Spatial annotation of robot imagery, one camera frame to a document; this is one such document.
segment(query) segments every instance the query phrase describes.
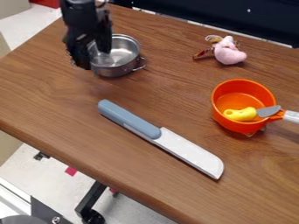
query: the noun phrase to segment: silver saucepan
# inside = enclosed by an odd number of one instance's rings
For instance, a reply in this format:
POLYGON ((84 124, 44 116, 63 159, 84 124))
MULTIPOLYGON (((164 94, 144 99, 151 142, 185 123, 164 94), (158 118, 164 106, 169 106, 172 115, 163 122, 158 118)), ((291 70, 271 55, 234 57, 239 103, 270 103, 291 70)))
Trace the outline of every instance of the silver saucepan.
POLYGON ((147 60, 140 56, 138 41, 127 35, 113 35, 110 54, 99 52, 95 42, 90 44, 88 51, 94 75, 120 77, 146 67, 147 60))

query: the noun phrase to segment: red object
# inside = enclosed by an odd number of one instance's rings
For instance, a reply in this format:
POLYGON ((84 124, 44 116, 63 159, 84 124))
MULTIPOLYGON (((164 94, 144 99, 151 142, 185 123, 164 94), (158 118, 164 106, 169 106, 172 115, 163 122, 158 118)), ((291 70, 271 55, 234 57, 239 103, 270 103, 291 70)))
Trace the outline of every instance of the red object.
POLYGON ((33 4, 42 4, 54 9, 58 9, 60 7, 59 0, 30 0, 30 2, 33 4))
POLYGON ((252 122, 236 122, 223 116, 226 109, 244 109, 247 107, 260 109, 275 104, 273 94, 260 83, 252 80, 227 80, 220 83, 212 92, 212 113, 215 120, 226 129, 242 134, 261 130, 266 123, 280 120, 282 116, 257 117, 252 122))
POLYGON ((113 189, 113 188, 110 188, 110 192, 111 193, 117 193, 117 191, 115 189, 113 189))
POLYGON ((194 59, 194 60, 198 60, 199 58, 201 58, 201 57, 204 56, 205 54, 207 54, 207 53, 212 53, 213 51, 214 51, 214 48, 213 48, 213 47, 208 48, 208 49, 206 49, 206 50, 204 50, 204 51, 202 51, 202 52, 199 52, 199 53, 195 54, 195 55, 193 56, 193 59, 194 59))
POLYGON ((70 176, 74 176, 77 173, 77 170, 75 170, 74 168, 72 168, 71 166, 67 167, 66 169, 66 173, 70 176))

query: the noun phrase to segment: yellow handle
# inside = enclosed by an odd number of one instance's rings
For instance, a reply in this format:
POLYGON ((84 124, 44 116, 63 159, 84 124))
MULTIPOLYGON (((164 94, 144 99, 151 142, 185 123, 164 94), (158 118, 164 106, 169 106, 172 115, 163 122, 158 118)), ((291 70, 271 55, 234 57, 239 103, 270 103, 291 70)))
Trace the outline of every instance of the yellow handle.
POLYGON ((249 122, 257 116, 257 112, 253 107, 244 109, 227 109, 223 113, 223 116, 237 122, 249 122))

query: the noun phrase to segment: wooden table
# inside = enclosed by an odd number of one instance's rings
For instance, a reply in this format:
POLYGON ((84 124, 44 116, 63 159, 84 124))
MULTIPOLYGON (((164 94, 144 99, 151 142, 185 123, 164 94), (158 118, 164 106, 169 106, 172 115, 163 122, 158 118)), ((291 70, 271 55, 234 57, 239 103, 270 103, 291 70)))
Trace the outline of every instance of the wooden table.
POLYGON ((206 35, 226 34, 117 6, 112 12, 115 31, 140 41, 147 69, 98 79, 71 66, 59 20, 1 60, 1 130, 179 223, 298 223, 298 126, 275 122, 251 138, 234 134, 213 121, 210 96, 221 81, 248 78, 298 110, 299 52, 238 37, 245 64, 194 62, 206 35), (217 155, 223 177, 214 181, 102 117, 101 99, 217 155))

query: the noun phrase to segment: blue spatula handle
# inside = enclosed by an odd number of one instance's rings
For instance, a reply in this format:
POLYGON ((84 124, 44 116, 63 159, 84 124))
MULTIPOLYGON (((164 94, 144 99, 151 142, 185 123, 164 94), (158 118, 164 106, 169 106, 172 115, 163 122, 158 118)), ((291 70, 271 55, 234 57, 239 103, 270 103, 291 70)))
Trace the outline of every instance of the blue spatula handle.
POLYGON ((98 104, 98 109, 102 115, 110 120, 118 123, 119 125, 132 130, 140 132, 150 139, 158 139, 162 133, 161 130, 149 122, 144 121, 142 118, 133 115, 126 109, 112 103, 108 100, 102 100, 98 104))

